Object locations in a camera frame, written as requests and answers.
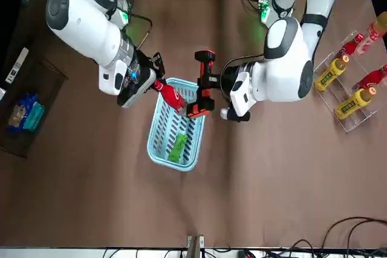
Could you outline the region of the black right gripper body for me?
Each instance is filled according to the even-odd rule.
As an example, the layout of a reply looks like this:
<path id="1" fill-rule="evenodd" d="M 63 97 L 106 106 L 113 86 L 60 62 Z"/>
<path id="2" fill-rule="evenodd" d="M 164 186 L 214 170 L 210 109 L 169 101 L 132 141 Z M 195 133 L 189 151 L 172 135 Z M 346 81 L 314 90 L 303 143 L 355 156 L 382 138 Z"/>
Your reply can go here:
<path id="1" fill-rule="evenodd" d="M 150 57 L 135 50 L 131 64 L 126 70 L 117 104 L 129 108 L 155 82 L 156 72 Z"/>

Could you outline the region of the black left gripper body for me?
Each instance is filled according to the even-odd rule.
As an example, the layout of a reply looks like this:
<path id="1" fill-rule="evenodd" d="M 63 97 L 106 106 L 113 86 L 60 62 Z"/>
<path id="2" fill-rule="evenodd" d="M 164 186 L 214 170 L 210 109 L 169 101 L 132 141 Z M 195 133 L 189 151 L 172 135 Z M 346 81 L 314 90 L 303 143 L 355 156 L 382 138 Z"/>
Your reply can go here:
<path id="1" fill-rule="evenodd" d="M 237 59 L 232 59 L 228 61 L 221 70 L 221 92 L 223 97 L 229 102 L 230 99 L 230 91 L 233 88 L 234 83 L 236 82 L 236 78 L 238 76 L 238 73 L 240 71 L 244 71 L 244 67 L 246 66 L 247 62 L 243 62 L 236 66 L 230 66 L 232 62 L 237 61 Z"/>

